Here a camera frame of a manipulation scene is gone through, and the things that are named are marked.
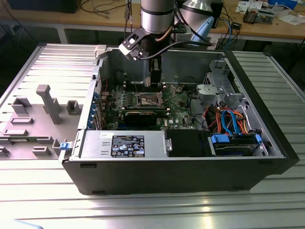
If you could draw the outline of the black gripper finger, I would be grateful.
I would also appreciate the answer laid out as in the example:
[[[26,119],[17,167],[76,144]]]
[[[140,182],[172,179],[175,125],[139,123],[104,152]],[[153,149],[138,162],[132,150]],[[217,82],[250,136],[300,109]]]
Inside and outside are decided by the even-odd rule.
[[[160,83],[162,76],[162,70],[160,69],[152,69],[151,70],[151,83]]]

